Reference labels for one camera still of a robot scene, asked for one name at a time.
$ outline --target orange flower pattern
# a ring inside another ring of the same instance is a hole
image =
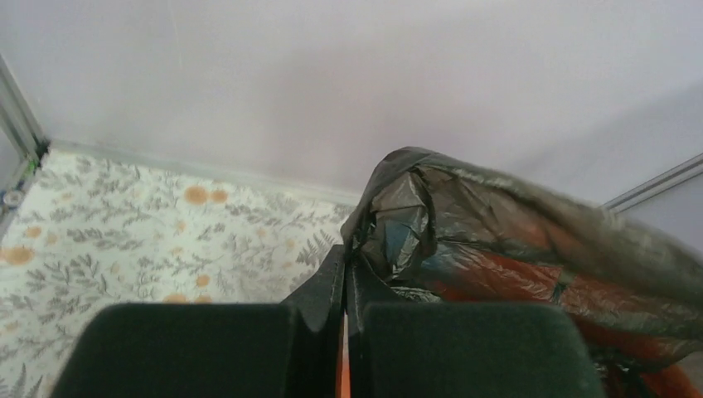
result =
[[[213,192],[210,194],[210,199],[211,199],[214,203],[225,203],[225,202],[227,201],[227,197],[228,197],[227,192],[225,192],[225,191],[223,191],[223,190],[221,190],[221,189],[218,189],[218,190],[216,190],[216,191],[213,191]]]
[[[192,205],[203,205],[207,201],[207,191],[203,187],[193,186],[186,189],[183,197]]]
[[[2,258],[10,265],[25,265],[34,259],[34,250],[24,246],[2,250]]]
[[[351,212],[57,150],[45,160],[0,245],[0,375],[12,384],[26,365],[39,396],[103,307],[280,301]]]

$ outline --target floral wallpaper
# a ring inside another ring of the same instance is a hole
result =
[[[283,299],[351,211],[53,151],[0,245],[0,397],[48,396],[110,304]]]

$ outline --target wall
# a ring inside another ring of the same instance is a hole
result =
[[[692,0],[2,0],[0,52],[52,138],[349,192],[419,145],[605,202],[703,152],[701,103],[671,114],[703,92],[701,20]]]

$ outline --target black foam pad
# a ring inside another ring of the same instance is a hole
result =
[[[364,327],[374,397],[604,397],[586,346],[558,308],[371,303]]]
[[[55,398],[296,396],[297,310],[124,304],[86,328]]]

